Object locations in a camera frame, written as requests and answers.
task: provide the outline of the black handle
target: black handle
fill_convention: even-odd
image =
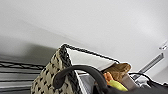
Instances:
[[[100,71],[96,68],[86,65],[74,65],[57,73],[53,80],[54,88],[59,89],[60,87],[62,87],[65,81],[65,76],[73,70],[82,70],[89,73],[96,80],[100,90],[104,91],[107,89],[107,83],[102,73],[100,73]]]

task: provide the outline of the white ceiling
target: white ceiling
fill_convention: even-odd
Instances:
[[[0,51],[5,56],[22,58],[31,45],[53,51],[68,43],[128,62],[137,72],[162,52],[158,48],[168,40],[167,0],[0,2]],[[33,57],[41,59],[39,54]],[[164,54],[165,59],[148,72],[150,76],[168,66],[167,51]]]

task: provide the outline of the white wall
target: white wall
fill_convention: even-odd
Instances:
[[[161,84],[168,83],[168,67],[160,71],[158,74],[156,74],[154,77],[152,77],[152,80],[159,82]]]
[[[137,72],[162,52],[167,17],[167,0],[1,0],[0,59],[46,64],[68,43],[128,62]],[[149,76],[168,66],[167,53]]]

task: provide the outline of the yellow object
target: yellow object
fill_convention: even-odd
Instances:
[[[115,80],[110,80],[109,85],[121,91],[128,91],[121,83]]]

